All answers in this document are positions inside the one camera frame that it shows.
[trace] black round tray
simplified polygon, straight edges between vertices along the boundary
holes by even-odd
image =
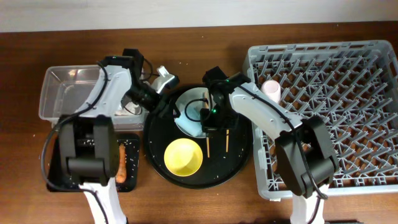
[[[189,85],[169,93],[177,99],[183,92],[203,85]],[[194,140],[201,147],[203,162],[199,170],[191,176],[179,177],[165,166],[164,152],[167,146],[179,138]],[[238,128],[229,132],[229,149],[226,152],[226,133],[216,133],[210,138],[210,158],[207,158],[206,138],[188,136],[174,123],[173,119],[161,119],[152,114],[144,126],[144,150],[155,170],[171,183],[189,189],[205,189],[222,184],[236,175],[248,161],[252,152],[251,122],[239,117]]]

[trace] yellow bowl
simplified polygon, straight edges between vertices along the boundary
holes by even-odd
[[[203,153],[200,146],[191,139],[177,139],[167,146],[164,163],[174,175],[187,177],[194,174],[201,166]]]

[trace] dish rack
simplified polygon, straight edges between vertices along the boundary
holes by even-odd
[[[328,195],[398,192],[398,61],[385,40],[251,47],[244,73],[281,85],[280,105],[323,119],[340,168]],[[274,143],[253,124],[261,197],[292,196],[275,172]]]

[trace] clear plastic container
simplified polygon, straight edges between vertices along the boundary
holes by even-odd
[[[61,114],[74,113],[88,98],[100,74],[97,65],[57,66],[47,69],[40,94],[39,117],[57,123]],[[140,131],[147,111],[113,116],[116,131]]]

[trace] wooden stick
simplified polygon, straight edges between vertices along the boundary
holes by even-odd
[[[210,144],[209,144],[209,137],[206,137],[207,143],[207,158],[210,158]]]
[[[226,152],[228,152],[229,130],[226,130]]]

